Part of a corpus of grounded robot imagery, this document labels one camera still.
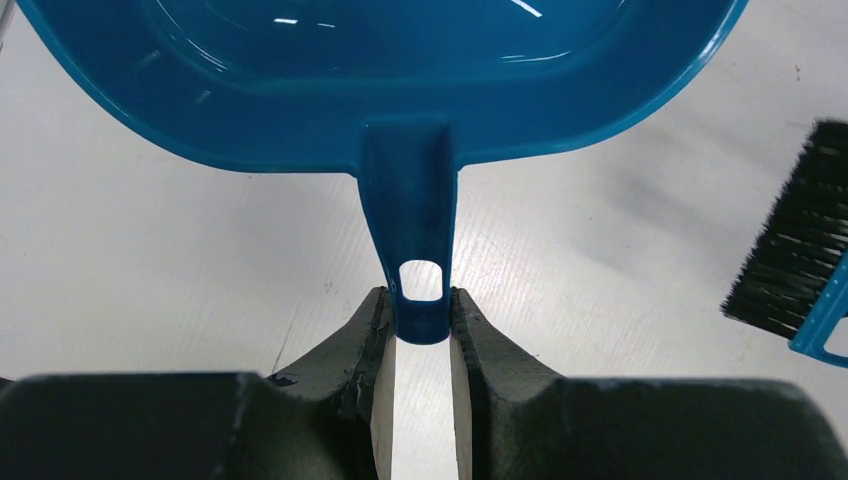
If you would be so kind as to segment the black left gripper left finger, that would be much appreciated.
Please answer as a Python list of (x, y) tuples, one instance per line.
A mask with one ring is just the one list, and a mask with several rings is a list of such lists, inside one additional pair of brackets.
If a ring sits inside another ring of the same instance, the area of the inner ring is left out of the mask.
[(269, 376), (43, 374), (1, 384), (5, 479), (387, 479), (395, 337), (372, 289)]

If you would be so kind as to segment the blue hand brush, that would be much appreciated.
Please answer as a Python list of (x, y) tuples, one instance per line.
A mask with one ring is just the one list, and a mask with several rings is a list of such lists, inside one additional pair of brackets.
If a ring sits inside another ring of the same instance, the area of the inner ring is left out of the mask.
[(847, 317), (847, 124), (819, 119), (720, 305), (784, 337), (792, 351), (844, 368), (826, 343)]

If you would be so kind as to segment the blue dustpan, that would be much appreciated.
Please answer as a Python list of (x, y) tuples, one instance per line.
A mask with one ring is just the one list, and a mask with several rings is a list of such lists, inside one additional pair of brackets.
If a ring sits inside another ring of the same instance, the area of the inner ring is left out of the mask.
[(243, 173), (346, 173), (397, 336), (445, 339), (465, 166), (563, 153), (644, 120), (709, 62), (742, 1), (23, 1), (65, 71), (157, 146)]

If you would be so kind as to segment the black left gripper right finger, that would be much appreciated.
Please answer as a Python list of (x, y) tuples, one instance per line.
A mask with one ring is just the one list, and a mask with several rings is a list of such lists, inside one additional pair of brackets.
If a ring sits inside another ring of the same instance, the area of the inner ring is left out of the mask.
[(749, 378), (576, 378), (450, 300), (463, 479), (843, 479), (847, 453), (798, 387)]

